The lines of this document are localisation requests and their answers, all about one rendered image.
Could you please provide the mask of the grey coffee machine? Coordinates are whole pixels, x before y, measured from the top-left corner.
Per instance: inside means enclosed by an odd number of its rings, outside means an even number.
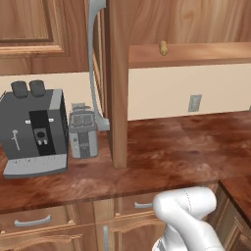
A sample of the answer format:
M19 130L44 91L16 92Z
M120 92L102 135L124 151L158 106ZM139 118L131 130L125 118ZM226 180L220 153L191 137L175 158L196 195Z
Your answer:
M68 122L64 93L41 80L11 83L0 97L0 144L5 178L46 176L67 169Z

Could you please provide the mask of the wooden rolling pin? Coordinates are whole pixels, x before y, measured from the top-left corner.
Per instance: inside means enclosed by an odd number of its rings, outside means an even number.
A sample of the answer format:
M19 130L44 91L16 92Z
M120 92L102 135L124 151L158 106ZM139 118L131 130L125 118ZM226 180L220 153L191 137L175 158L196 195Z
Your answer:
M159 43L159 51L162 56L166 56L169 52L168 44L165 40Z

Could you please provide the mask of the wooden panelled cabinet door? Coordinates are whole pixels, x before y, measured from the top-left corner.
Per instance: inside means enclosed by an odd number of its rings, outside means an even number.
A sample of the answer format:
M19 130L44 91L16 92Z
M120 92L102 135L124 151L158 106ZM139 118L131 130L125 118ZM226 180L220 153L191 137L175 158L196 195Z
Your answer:
M0 0L0 75L87 70L86 0Z

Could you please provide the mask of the wooden base cabinet run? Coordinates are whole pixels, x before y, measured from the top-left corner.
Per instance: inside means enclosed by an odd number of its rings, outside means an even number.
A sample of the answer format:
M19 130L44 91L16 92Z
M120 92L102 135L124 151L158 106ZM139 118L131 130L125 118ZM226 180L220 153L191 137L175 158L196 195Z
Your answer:
M206 217L225 251L251 251L251 228L218 183L209 185L217 198L216 210Z

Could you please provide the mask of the wooden base cabinet door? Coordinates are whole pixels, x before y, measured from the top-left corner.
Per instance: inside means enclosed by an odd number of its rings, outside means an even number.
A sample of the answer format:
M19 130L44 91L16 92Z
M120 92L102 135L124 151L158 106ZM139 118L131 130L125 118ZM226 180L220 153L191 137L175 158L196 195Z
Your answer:
M165 224L153 216L97 224L98 251L104 251L103 226L109 230L109 251L151 251L165 228Z
M0 234L0 251L98 251L95 225Z

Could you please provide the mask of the wooden drawer front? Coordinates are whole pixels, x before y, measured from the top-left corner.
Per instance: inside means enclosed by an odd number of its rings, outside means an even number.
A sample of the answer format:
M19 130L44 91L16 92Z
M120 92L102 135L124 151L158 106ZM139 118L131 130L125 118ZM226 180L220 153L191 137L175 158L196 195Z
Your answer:
M20 222L29 222L40 220L48 215L51 215L51 222L39 226L16 227L15 220ZM0 215L0 233L18 233L25 231L36 231L44 228L56 228L59 226L72 225L74 221L70 218L70 213L67 206L58 206L43 208L30 211L22 211L10 214Z
M150 204L155 195L156 192L116 198L114 200L115 216L150 212L152 208L135 208L134 203Z

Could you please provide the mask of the grey wall outlet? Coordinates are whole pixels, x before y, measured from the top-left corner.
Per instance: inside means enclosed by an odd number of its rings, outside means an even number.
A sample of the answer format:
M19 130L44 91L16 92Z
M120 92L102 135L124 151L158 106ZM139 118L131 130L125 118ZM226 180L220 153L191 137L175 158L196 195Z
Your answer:
M188 111L189 112L198 112L200 108L202 95L191 95L188 105Z

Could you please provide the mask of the wooden wall cabinet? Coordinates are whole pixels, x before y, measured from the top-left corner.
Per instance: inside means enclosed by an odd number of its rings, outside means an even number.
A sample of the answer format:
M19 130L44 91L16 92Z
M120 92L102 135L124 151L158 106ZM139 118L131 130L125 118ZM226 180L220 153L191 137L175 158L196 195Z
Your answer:
M128 63L132 69L251 63L251 0L131 0Z

